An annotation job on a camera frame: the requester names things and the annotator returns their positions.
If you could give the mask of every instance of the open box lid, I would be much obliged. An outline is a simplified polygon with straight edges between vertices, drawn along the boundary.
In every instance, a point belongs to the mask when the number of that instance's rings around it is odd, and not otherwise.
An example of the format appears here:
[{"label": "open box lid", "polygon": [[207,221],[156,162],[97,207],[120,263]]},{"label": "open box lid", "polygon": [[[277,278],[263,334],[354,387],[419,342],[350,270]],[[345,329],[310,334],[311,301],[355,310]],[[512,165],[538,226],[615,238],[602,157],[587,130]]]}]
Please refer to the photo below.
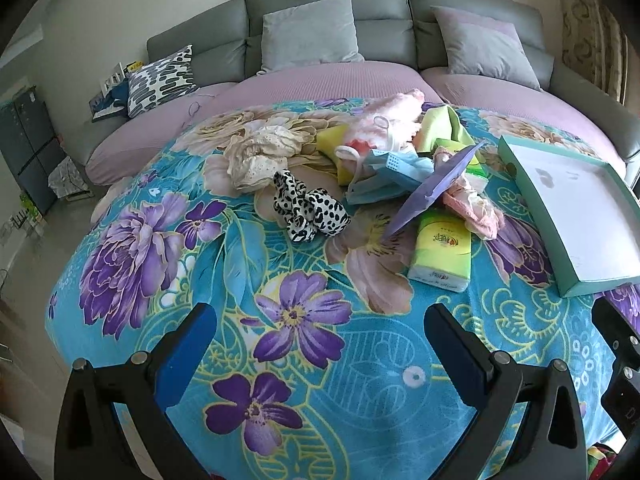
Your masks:
[{"label": "open box lid", "polygon": [[640,283],[640,205],[606,162],[503,136],[498,153],[540,231],[562,297]]}]

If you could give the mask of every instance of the blue face mask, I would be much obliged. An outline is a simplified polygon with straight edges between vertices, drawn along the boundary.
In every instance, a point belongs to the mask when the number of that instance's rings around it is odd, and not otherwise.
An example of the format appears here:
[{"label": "blue face mask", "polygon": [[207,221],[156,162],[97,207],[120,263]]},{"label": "blue face mask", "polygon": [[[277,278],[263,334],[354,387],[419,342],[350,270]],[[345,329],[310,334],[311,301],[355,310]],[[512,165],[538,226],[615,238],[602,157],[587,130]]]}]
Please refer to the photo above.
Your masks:
[{"label": "blue face mask", "polygon": [[352,183],[345,195],[351,205],[370,204],[414,192],[433,173],[430,158],[420,158],[415,152],[384,152],[371,150],[362,162],[362,169],[373,176]]}]

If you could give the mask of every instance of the patterned curtain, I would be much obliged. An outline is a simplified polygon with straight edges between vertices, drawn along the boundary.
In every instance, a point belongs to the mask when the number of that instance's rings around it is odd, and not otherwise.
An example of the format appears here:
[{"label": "patterned curtain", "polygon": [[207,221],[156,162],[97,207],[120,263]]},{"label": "patterned curtain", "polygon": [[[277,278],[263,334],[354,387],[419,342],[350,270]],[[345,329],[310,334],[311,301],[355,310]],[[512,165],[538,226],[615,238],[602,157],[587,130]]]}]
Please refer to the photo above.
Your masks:
[{"label": "patterned curtain", "polygon": [[562,62],[625,103],[626,35],[601,0],[562,0]]}]

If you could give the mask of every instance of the pink sofa cover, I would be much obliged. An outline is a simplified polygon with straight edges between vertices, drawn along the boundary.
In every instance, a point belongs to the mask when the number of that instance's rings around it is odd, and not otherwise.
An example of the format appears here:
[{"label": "pink sofa cover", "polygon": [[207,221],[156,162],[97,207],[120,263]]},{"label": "pink sofa cover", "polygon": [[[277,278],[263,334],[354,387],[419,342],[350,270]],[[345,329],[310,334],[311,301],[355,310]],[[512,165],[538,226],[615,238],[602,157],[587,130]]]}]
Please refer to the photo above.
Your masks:
[{"label": "pink sofa cover", "polygon": [[86,173],[102,186],[133,176],[189,124],[230,110],[283,101],[381,98],[413,88],[422,90],[429,102],[442,102],[415,70],[377,61],[305,66],[208,86],[121,126],[94,151]]},{"label": "pink sofa cover", "polygon": [[136,175],[166,143],[193,123],[199,109],[235,85],[198,88],[127,121],[95,149],[85,167],[87,176],[94,184],[107,186],[124,176]]},{"label": "pink sofa cover", "polygon": [[555,95],[481,75],[449,74],[445,67],[429,68],[422,72],[422,78],[447,103],[537,121],[574,134],[611,164],[622,178],[626,174],[626,164],[609,137]]}]

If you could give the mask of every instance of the gray throw pillow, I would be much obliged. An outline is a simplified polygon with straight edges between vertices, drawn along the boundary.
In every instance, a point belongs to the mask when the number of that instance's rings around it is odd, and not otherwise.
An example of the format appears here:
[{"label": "gray throw pillow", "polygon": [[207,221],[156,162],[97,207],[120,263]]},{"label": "gray throw pillow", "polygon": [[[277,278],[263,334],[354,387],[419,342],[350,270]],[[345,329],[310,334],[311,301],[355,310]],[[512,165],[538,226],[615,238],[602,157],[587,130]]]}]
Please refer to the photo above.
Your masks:
[{"label": "gray throw pillow", "polygon": [[364,61],[351,0],[320,0],[264,15],[262,70]]},{"label": "gray throw pillow", "polygon": [[129,76],[129,117],[193,92],[191,45],[143,66]]},{"label": "gray throw pillow", "polygon": [[513,23],[466,10],[431,8],[442,31],[450,74],[484,75],[540,90]]}]

